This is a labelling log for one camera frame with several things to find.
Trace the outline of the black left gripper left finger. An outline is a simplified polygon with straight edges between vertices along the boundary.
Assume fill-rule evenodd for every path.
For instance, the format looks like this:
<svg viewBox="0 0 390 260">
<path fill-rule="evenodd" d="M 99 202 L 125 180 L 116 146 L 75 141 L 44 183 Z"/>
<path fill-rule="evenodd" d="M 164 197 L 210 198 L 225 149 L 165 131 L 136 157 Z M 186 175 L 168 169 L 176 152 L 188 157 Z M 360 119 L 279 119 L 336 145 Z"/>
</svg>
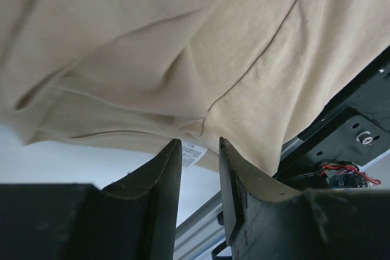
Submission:
<svg viewBox="0 0 390 260">
<path fill-rule="evenodd" d="M 90 189 L 71 238 L 72 259 L 172 259 L 182 142 L 101 190 Z"/>
</svg>

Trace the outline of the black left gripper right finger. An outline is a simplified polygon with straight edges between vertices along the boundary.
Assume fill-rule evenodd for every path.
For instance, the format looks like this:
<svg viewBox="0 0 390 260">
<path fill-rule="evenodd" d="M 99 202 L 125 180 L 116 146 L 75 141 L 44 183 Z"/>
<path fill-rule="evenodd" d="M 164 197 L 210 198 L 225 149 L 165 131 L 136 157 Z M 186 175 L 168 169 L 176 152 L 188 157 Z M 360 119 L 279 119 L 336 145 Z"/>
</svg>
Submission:
<svg viewBox="0 0 390 260">
<path fill-rule="evenodd" d="M 233 259 L 328 259 L 307 198 L 219 140 L 225 240 Z"/>
</svg>

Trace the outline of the beige t-shirt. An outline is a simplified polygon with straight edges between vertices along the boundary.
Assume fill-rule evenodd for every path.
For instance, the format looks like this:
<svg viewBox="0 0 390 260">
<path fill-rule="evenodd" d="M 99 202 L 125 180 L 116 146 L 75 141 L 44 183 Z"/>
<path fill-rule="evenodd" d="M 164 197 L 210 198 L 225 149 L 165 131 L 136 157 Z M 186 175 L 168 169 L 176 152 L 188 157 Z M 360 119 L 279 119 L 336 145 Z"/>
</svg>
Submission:
<svg viewBox="0 0 390 260">
<path fill-rule="evenodd" d="M 1 0 L 1 122 L 23 144 L 157 153 L 220 137 L 269 175 L 389 46 L 389 0 Z"/>
</svg>

